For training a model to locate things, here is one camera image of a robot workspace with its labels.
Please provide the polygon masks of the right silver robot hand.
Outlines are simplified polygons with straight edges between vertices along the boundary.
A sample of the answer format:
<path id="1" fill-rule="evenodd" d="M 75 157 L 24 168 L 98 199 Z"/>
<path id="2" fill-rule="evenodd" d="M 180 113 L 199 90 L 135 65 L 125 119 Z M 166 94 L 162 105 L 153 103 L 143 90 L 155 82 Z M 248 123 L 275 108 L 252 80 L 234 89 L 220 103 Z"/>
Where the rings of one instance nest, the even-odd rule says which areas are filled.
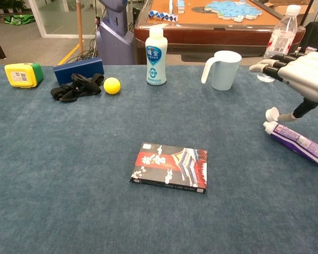
<path id="1" fill-rule="evenodd" d="M 251 65 L 249 71 L 283 82 L 303 97 L 303 101 L 290 113 L 280 114 L 276 107 L 268 109 L 268 122 L 296 121 L 318 107 L 318 52 L 275 55 Z"/>

